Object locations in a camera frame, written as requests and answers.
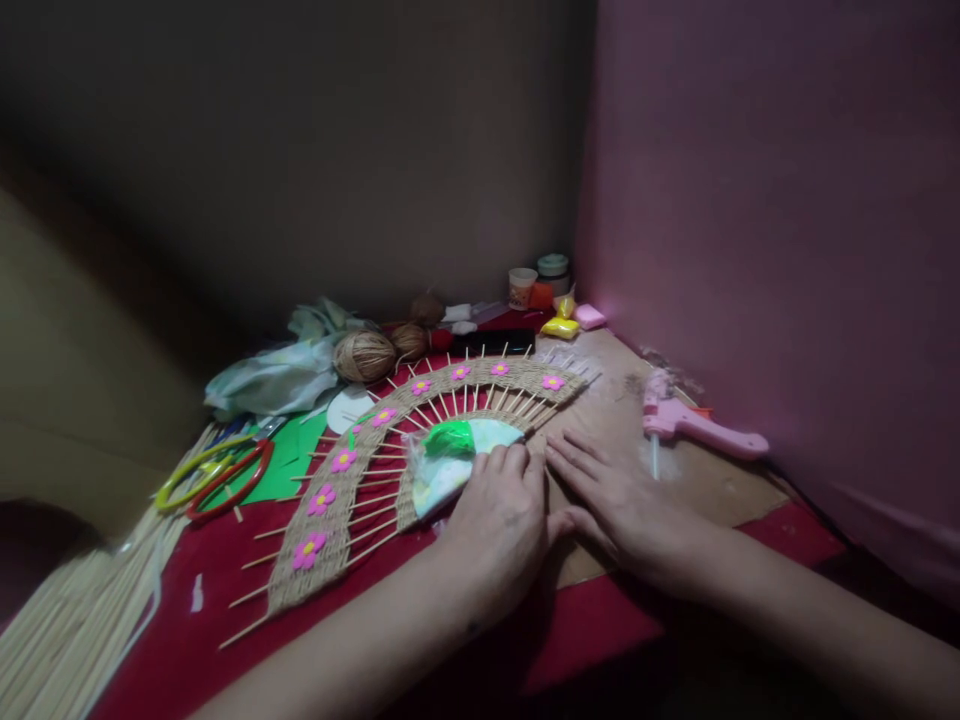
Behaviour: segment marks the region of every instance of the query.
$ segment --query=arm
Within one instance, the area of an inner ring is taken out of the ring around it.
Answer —
[[[497,447],[440,539],[205,705],[204,718],[353,718],[382,709],[523,598],[554,540],[543,458]]]
[[[570,510],[577,529],[624,569],[768,638],[865,716],[960,717],[960,652],[672,503],[587,438],[548,442],[548,462],[589,509]]]

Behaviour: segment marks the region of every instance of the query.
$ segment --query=jar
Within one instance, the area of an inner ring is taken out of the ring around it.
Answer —
[[[570,261],[566,255],[550,253],[537,261],[540,282],[553,287],[553,296],[560,297],[570,292]]]

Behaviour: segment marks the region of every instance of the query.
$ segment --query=white paper circle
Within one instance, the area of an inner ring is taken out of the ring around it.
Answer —
[[[343,435],[352,428],[357,420],[370,412],[373,400],[367,395],[367,388],[357,383],[348,385],[337,395],[327,409],[327,427],[337,435]]]

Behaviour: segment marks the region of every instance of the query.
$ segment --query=container lid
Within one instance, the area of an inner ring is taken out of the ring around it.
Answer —
[[[569,264],[566,255],[550,253],[537,261],[537,271],[544,277],[556,277],[565,274]]]

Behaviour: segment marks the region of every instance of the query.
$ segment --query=pink glue gun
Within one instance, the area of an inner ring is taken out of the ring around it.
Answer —
[[[770,451],[770,443],[762,435],[717,425],[672,395],[670,374],[654,370],[643,391],[643,431],[654,442],[655,452],[660,439],[669,440],[677,431],[740,460],[756,460]]]

